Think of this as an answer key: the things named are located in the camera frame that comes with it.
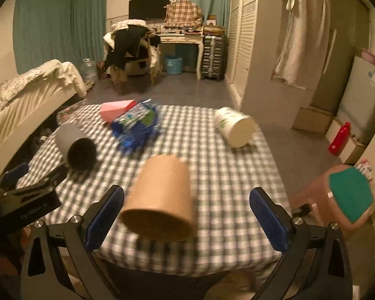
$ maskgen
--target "black screen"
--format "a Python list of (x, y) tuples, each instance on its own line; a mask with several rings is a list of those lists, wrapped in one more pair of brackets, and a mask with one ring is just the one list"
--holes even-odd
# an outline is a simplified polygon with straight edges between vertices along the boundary
[(129, 0), (129, 19), (165, 19), (170, 0)]

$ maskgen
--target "refrigerator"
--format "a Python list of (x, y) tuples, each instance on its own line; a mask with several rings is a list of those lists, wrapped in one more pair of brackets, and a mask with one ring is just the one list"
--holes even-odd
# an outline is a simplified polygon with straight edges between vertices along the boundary
[(375, 65), (355, 56), (336, 118), (351, 123), (351, 134), (368, 144), (375, 134)]

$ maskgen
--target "laundry basket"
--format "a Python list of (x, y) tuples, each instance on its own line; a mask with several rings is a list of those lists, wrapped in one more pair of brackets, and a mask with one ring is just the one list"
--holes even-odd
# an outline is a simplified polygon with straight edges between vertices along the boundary
[(167, 65), (167, 73), (177, 75), (182, 73), (182, 57), (166, 56), (165, 63)]

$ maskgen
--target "blue gripper pad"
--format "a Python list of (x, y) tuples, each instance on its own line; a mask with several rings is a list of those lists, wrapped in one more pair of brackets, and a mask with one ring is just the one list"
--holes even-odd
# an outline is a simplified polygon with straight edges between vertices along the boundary
[(272, 248), (282, 253), (287, 252), (288, 230), (274, 212), (276, 204), (261, 187), (252, 189), (249, 204)]
[(29, 165), (26, 162), (21, 163), (14, 169), (5, 173), (2, 184), (8, 186), (14, 183), (16, 180), (24, 177), (29, 172)]
[(85, 217), (91, 208), (95, 209), (96, 206), (100, 208), (86, 228), (85, 246), (87, 250), (92, 251), (102, 245), (118, 213), (124, 206), (124, 200), (124, 190), (120, 186), (113, 185), (102, 199), (98, 203), (93, 203), (83, 215)]

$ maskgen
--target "table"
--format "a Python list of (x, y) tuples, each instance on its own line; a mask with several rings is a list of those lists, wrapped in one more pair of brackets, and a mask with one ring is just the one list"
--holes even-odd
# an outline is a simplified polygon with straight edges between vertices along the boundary
[(160, 34), (161, 43), (173, 44), (197, 44), (199, 51), (197, 53), (196, 77), (197, 80), (202, 78), (201, 65), (204, 51), (203, 35), (185, 35), (185, 34)]
[[(261, 186), (275, 203), (290, 211), (278, 169), (260, 130), (240, 149), (231, 149), (216, 131), (214, 109), (159, 106), (161, 132), (143, 150), (132, 154), (118, 149), (118, 141), (101, 120), (100, 105), (75, 112), (95, 142), (97, 164), (89, 173), (69, 172), (56, 188), (62, 206), (47, 214), (49, 224), (83, 214), (112, 184), (127, 195), (145, 161), (158, 154), (175, 154), (189, 166), (197, 197), (197, 236), (188, 241), (150, 241), (130, 232), (117, 219), (95, 254), (127, 269), (200, 276), (234, 269), (262, 271), (280, 258), (249, 206), (250, 190)], [(30, 172), (17, 187), (37, 182), (61, 162), (54, 134), (29, 164)]]

